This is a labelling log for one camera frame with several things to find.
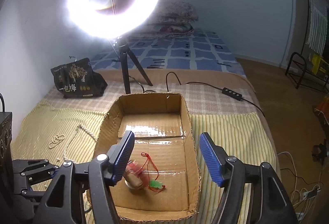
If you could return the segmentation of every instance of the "wooden floor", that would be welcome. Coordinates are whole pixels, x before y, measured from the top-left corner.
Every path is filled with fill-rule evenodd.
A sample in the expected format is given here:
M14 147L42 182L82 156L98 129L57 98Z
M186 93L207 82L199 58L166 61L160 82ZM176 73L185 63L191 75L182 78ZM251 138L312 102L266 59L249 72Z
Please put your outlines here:
M277 153L290 152L296 165L297 175L303 177L307 183L317 182L322 166L313 162L311 150L313 145L323 143L325 134L312 112L312 106L321 102L324 94L304 87L295 89L291 80L285 76L284 70L278 67L245 59L238 59L238 62L241 63L247 78L256 90ZM281 169L288 167L293 171L292 163L287 156L281 154L278 158ZM329 185L328 175L328 168L324 169L321 181L325 185ZM288 170L281 171L281 177L283 185L290 194L294 190L295 177ZM306 185L302 180L297 180L298 190L301 188L311 190L313 186L314 184ZM324 202L327 195L322 196L321 200ZM312 219L321 210L319 200L320 195ZM296 212L301 212L302 207L303 205L297 208ZM305 218L302 223L307 221L313 223L312 219Z

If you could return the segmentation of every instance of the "ring light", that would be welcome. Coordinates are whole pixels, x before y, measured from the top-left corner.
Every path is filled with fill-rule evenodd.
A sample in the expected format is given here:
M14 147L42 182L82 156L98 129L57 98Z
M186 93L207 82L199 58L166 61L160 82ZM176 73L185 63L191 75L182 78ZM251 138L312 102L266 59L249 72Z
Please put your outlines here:
M104 15L95 11L89 0L68 0L71 20L92 36L117 38L142 24L154 10L158 0L135 0L123 13Z

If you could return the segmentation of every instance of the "red string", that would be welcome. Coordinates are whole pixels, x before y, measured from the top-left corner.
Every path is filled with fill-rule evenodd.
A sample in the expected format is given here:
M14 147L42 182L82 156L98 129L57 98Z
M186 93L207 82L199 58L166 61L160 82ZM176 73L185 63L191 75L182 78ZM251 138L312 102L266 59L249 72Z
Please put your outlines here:
M150 155L149 155L148 153L144 153L144 152L142 152L140 155L143 156L143 157L146 157L146 161L145 161L144 165L142 166L142 169L143 169L143 167L144 167L144 166L146 165L146 163L147 163L146 168L147 168L147 175L148 175L148 180L149 180L149 182L151 181L151 179L150 179L150 173L149 173L149 170L148 170L148 165L149 165L149 163L151 163L152 166L154 167L154 169L157 171L157 177L155 178L155 180L157 180L157 178L159 177L159 170L158 170L158 168L156 167L156 165L153 163L153 161L152 161ZM162 189L160 189L160 190L158 190L158 189L156 189L156 188L153 188L153 187L151 187L150 185L148 185L148 187L149 187L149 189L150 189L151 191L161 192L161 191L163 191L163 189L164 189L166 186L165 186L165 185L162 185Z

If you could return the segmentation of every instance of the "bolt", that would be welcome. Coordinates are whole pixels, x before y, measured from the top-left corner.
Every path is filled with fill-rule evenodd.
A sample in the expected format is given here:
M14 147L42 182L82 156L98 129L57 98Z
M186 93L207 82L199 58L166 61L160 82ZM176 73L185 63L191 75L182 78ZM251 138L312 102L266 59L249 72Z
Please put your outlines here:
M65 166L65 167L69 167L71 164L72 164L71 161L68 161L68 162L65 161L65 162L63 163L63 166Z
M262 167L263 167L263 168L270 168L271 165L270 165L269 163L267 163L267 162L264 162L264 163L262 164Z
M97 156L98 161L104 161L106 158L107 158L107 155L104 153Z
M237 158L235 156L228 157L228 161L230 161L231 163L234 163L236 160L237 160Z

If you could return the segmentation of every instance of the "black bag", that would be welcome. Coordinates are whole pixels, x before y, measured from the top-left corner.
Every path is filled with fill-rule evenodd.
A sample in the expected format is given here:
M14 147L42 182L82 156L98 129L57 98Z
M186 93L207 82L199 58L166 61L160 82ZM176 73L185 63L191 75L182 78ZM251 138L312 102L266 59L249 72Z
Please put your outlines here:
M57 66L51 73L64 98L102 96L107 87L104 78L93 71L88 58Z

